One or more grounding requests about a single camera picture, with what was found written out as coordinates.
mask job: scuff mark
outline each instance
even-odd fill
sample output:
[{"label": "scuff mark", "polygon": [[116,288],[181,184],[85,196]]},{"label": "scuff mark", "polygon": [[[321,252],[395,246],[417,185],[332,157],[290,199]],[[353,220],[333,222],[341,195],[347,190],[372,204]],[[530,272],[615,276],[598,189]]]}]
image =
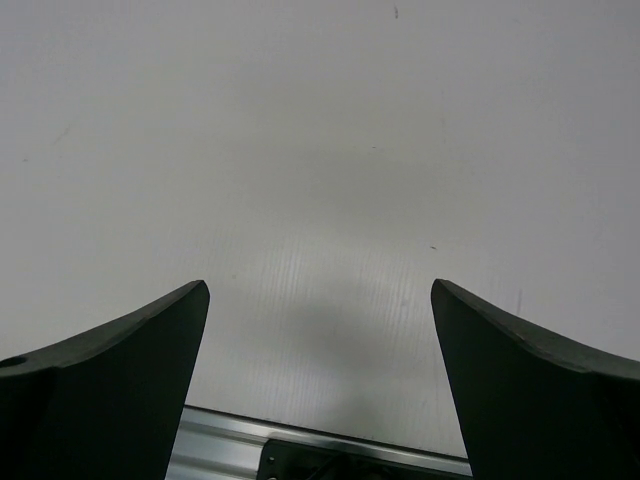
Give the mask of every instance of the scuff mark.
[{"label": "scuff mark", "polygon": [[60,143],[60,141],[66,137],[67,135],[69,135],[69,132],[71,131],[71,124],[67,125],[67,128],[64,129],[64,132],[62,132],[60,135],[58,135],[58,137],[53,141],[53,143],[51,144],[52,147],[55,147],[58,143]]},{"label": "scuff mark", "polygon": [[522,308],[522,289],[518,290],[518,303],[516,304],[516,315],[520,316],[520,309]]}]

